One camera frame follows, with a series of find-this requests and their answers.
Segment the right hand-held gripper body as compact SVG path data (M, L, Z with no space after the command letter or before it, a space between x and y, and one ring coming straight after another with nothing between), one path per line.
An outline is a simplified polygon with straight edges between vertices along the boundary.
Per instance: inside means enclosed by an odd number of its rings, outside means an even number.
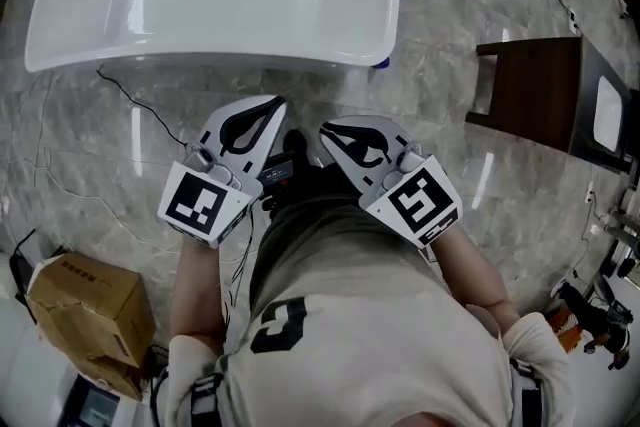
M433 155L413 144L382 172L360 207L417 247L426 247L462 217L462 201Z

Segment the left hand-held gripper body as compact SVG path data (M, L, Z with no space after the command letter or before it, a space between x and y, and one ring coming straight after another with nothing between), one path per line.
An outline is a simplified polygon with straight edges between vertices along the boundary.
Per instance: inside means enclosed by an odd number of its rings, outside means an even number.
M258 175L264 145L240 154L236 148L196 143L170 170L158 216L171 227L216 248L249 213L263 192Z

